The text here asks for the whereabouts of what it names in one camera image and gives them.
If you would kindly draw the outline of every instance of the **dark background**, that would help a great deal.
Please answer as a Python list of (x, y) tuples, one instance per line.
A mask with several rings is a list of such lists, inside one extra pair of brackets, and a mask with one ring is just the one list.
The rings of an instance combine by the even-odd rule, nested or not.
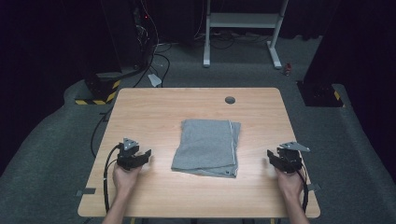
[[(92, 6), (101, 4), (89, 2)], [(159, 21), (160, 37), (186, 43), (193, 41), (202, 16), (202, 3), (197, 0), (170, 2), (147, 1), (148, 13)], [(67, 27), (64, 3), (68, 1), (1, 1), (2, 173), (29, 132), (64, 104), (65, 89), (84, 78), (76, 63), (78, 56), (69, 48), (73, 39), (68, 36), (73, 28)], [(396, 178), (392, 164), (395, 150), (390, 140), (395, 136), (393, 116), (396, 112), (394, 5), (384, 0), (340, 3), (337, 0), (292, 0), (280, 32), (285, 38), (302, 35), (309, 39), (324, 35), (308, 71), (308, 80), (346, 86), (363, 130), (393, 179)], [(213, 9), (270, 12), (278, 11), (278, 6), (279, 1), (275, 0), (225, 1), (224, 5), (214, 1)], [(105, 17), (99, 7), (78, 11), (88, 15), (95, 13), (98, 17), (91, 19), (97, 23)], [(110, 31), (105, 29), (93, 39), (100, 45), (107, 32)]]

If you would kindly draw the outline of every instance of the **gray carpet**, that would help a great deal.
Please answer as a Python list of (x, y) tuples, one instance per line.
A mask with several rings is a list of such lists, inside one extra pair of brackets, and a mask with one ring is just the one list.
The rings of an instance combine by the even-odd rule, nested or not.
[[(334, 85), (345, 107), (306, 107), (296, 80), (302, 80), (319, 39), (278, 39), (282, 63), (291, 75), (275, 70), (264, 42), (235, 42), (212, 48), (210, 68), (202, 67), (203, 47), (174, 45), (163, 55), (171, 66), (166, 87), (276, 87), (280, 89), (297, 141), (310, 147), (304, 161), (311, 180), (321, 185), (316, 195), (321, 210), (312, 223), (396, 223), (396, 188), (370, 145), (342, 85)], [(213, 41), (217, 47), (230, 42)], [(158, 51), (168, 49), (160, 46)], [(159, 77), (167, 62), (156, 56)], [(131, 88), (139, 76), (121, 81)], [(64, 106), (42, 120), (25, 139), (0, 180), (0, 223), (84, 223), (78, 215), (79, 189), (84, 189), (93, 164), (92, 132), (111, 105), (75, 105), (82, 81), (64, 94)], [(137, 86), (150, 88), (147, 76)], [(93, 141), (97, 150), (106, 124)], [(89, 223), (100, 223), (96, 217)], [(269, 223), (256, 219), (256, 223)]]

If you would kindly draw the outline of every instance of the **folded gray cloth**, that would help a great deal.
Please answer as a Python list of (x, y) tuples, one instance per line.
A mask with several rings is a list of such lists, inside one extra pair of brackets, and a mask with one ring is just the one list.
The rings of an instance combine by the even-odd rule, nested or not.
[(236, 177), (241, 124), (229, 120), (186, 119), (172, 170), (196, 175)]

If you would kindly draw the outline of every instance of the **forearm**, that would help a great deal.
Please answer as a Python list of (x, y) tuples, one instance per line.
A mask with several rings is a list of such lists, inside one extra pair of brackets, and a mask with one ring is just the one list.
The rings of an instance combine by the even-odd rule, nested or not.
[(116, 198), (114, 199), (113, 204), (111, 204), (111, 207), (108, 210), (108, 213), (102, 223), (103, 224), (122, 223), (122, 219), (125, 214), (128, 200), (129, 200), (128, 196), (116, 195)]
[(289, 220), (291, 224), (309, 223), (298, 198), (284, 197), (286, 209), (288, 210)]

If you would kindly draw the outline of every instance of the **person's left hand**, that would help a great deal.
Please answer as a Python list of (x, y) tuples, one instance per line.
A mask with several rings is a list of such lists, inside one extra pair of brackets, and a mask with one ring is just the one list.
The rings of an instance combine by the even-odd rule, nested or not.
[(142, 166), (139, 166), (127, 171), (117, 164), (114, 165), (113, 182), (116, 186), (117, 194), (121, 194), (125, 197), (128, 197), (131, 194), (137, 181), (137, 175), (141, 169)]

